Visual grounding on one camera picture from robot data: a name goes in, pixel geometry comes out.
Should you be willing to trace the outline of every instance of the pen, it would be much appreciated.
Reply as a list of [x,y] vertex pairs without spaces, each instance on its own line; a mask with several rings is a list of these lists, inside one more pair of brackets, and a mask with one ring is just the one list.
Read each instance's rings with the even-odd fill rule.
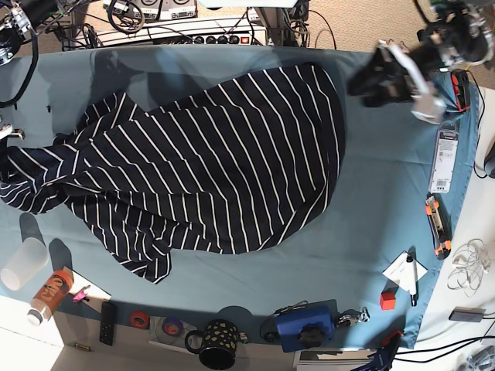
[[418,282],[418,269],[416,268],[416,260],[408,255],[406,263],[409,264],[408,271],[411,275],[412,283],[409,285],[409,294],[411,295],[411,305],[415,307],[418,303],[418,291],[416,290],[416,282]]

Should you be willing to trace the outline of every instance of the label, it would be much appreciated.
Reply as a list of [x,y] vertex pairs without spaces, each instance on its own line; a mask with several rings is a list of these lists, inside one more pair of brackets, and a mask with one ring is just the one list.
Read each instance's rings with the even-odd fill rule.
[[447,193],[450,190],[454,166],[456,164],[459,133],[440,130],[437,137],[435,161],[430,176],[429,192]]
[[58,307],[69,290],[70,286],[67,281],[65,281],[58,274],[54,273],[51,275],[48,281],[39,289],[34,298],[43,301],[48,306],[50,311],[54,313],[56,307]]

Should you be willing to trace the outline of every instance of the floor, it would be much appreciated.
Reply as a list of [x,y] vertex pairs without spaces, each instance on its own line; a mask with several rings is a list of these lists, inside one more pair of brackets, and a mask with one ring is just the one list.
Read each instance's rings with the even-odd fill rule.
[[[406,46],[417,43],[416,32],[424,27],[412,0],[382,0],[380,6],[374,0],[311,0],[310,8],[326,18],[336,38],[340,50],[371,51],[379,39],[403,41]],[[432,13],[428,9],[428,0],[420,0],[423,9],[430,19]],[[199,16],[242,15],[244,8],[222,8],[217,11],[205,9],[198,5]],[[90,14],[106,19],[106,12],[101,2],[91,4],[87,10]],[[489,24],[495,24],[495,10],[486,12]],[[110,25],[94,18],[86,17],[98,31],[108,29]],[[332,49],[333,41],[328,27],[319,15],[310,13],[309,31],[311,32],[311,47]],[[60,51],[60,45],[53,36],[42,36],[39,43],[41,53]],[[30,54],[29,47],[23,47],[19,55]],[[481,86],[495,89],[495,63],[488,70],[485,66],[471,66],[477,82]]]

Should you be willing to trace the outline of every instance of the gray device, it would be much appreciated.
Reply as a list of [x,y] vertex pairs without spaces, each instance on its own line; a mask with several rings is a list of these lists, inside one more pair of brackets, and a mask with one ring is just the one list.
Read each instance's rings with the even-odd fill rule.
[[449,321],[457,322],[481,322],[484,313],[476,309],[454,309],[449,316]]

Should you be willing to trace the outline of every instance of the white cable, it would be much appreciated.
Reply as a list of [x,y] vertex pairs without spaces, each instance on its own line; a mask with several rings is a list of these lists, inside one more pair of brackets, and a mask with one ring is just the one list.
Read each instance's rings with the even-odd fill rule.
[[447,279],[447,287],[463,290],[471,298],[481,285],[483,273],[488,273],[491,265],[483,241],[474,239],[459,247],[452,257],[452,265],[456,268]]

